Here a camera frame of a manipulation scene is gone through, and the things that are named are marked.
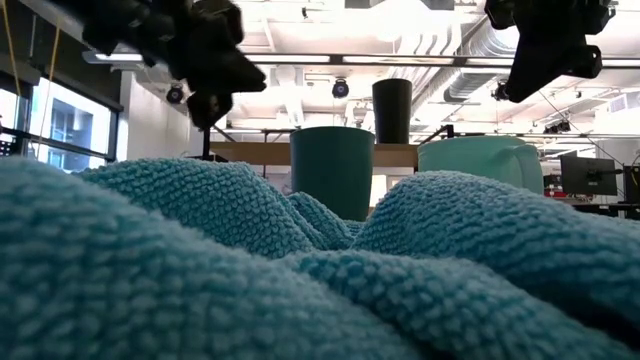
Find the ceiling light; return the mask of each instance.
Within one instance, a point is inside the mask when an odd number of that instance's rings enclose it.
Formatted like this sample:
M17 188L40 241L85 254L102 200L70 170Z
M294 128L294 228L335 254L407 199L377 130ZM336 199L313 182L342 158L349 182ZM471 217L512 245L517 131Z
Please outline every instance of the ceiling light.
M567 139L638 139L640 134L589 134L584 136L583 134L521 134L519 137L528 138L567 138Z
M623 58L611 58L602 59L603 67L614 67L616 69L636 70L640 67L640 60L638 59L623 59Z
M227 134L262 134L259 129L221 129Z
M504 75L509 75L509 73L511 72L511 69L507 66L505 67L500 67L500 68L479 68L479 67L472 67L472 68L461 68L460 69L461 73L464 74L504 74Z
M453 64L453 58L447 56L402 56L402 55L346 55L346 64L381 64L381 65L429 65L443 66Z
M105 62L141 62L142 55L140 54L95 54L96 58Z
M465 65L474 67L492 67L492 66L507 66L510 67L513 64L513 58L470 58L465 60Z
M261 64L328 64L329 55L272 55L272 54L248 54L247 59Z

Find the wooden shelf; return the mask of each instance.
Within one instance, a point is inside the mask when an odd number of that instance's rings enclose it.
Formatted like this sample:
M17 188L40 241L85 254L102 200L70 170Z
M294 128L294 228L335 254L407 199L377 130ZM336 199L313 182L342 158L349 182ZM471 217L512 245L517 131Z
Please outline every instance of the wooden shelf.
M375 167L418 167L417 145L376 144ZM212 142L211 151L251 165L291 165L289 143Z

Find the computer monitor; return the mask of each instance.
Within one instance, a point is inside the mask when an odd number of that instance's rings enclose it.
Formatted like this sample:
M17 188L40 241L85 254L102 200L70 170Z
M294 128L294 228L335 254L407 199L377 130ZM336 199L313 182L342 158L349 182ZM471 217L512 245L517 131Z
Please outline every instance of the computer monitor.
M624 167L624 202L640 204L640 166Z
M562 186L562 176L556 174L545 175L542 177L542 182L545 189L556 186L559 187Z
M560 168L564 193L618 195L613 160L560 156Z

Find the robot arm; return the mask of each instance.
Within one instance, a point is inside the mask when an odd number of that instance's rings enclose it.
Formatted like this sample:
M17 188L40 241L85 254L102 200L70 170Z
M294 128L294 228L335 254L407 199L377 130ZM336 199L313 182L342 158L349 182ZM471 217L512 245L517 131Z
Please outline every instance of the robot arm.
M615 16L611 0L487 0L494 29L516 26L520 39L509 80L495 97L519 103L561 75L593 79L602 53L586 35L600 33Z
M265 75L237 45L240 9L229 0L48 0L84 25L83 40L110 55L119 43L135 48L148 66L169 67L193 92L194 125L211 128L231 110L231 94L265 89Z

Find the teal towel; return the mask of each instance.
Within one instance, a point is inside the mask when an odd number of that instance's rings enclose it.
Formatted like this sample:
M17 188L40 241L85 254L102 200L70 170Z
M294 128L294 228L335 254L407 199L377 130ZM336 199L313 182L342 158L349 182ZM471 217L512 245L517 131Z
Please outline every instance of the teal towel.
M0 160L0 359L638 359L640 226L424 173L364 224L244 164Z

